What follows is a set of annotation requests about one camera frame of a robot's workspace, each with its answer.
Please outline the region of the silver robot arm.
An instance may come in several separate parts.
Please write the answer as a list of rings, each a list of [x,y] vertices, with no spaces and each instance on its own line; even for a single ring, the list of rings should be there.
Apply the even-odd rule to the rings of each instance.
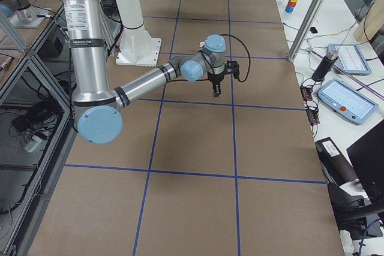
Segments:
[[[73,97],[75,125],[92,144],[113,141],[122,131],[120,109],[177,77],[195,82],[204,75],[215,84],[224,75],[226,42],[210,35],[193,56],[174,57],[157,64],[161,40],[146,31],[139,0],[115,0],[122,23],[117,63],[149,66],[149,72],[133,81],[109,88],[106,41],[101,29],[101,0],[61,0],[69,34],[77,88]]]

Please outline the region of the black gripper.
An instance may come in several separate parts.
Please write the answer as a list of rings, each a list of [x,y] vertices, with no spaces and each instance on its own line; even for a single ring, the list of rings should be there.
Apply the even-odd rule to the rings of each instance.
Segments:
[[[225,72],[221,73],[208,73],[208,80],[212,83],[212,93],[221,96],[221,82],[223,81]]]

